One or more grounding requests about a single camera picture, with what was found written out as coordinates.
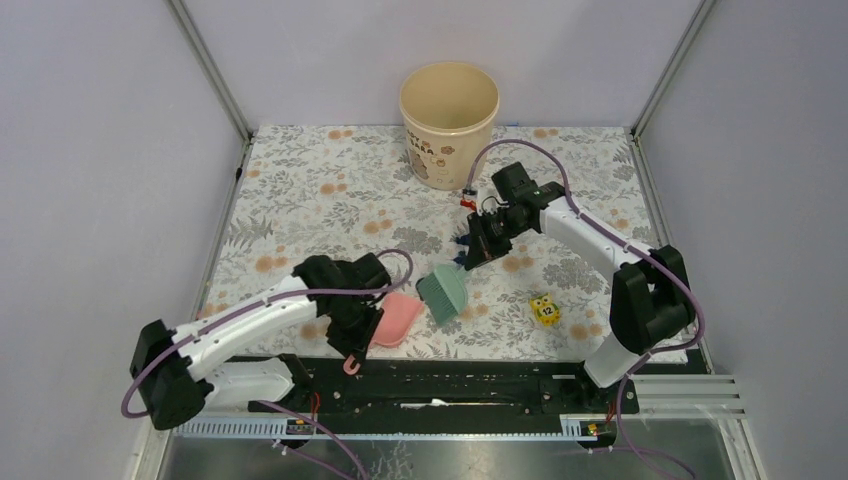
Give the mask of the pink dustpan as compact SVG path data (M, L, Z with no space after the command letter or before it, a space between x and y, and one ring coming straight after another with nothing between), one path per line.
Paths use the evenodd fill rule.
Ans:
M371 346L394 348L403 343L423 310L421 300L399 292L389 293L378 308L360 308L356 322L351 328L345 328L352 345L346 354L343 371L348 375L356 374Z

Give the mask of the green hand brush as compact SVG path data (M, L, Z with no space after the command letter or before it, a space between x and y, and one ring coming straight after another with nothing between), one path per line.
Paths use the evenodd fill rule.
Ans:
M456 319L466 308L467 277L463 266L438 265L416 282L416 291L437 325Z

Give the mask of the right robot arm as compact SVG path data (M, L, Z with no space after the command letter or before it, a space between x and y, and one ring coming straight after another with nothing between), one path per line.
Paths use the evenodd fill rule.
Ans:
M492 179L501 201L492 211L468 215L465 270L505 256L514 238L534 231L570 248L611 287L611 332L584 360L583 378L573 386L577 405L597 412L612 400L614 383L695 320L682 255L671 246L651 249L625 239L582 210L563 185L538 185L520 163Z

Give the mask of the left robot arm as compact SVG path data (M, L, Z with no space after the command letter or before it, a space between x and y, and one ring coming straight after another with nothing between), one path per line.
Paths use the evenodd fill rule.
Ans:
M354 261L313 255L276 284L219 314L175 328L151 322L139 333L121 413L135 417L129 408L135 394L144 405L141 416L160 431L212 406L265 400L299 410L311 387L283 360L239 363L232 357L281 329L327 317L327 344L362 364L383 315L378 302L407 280L393 280L378 254Z

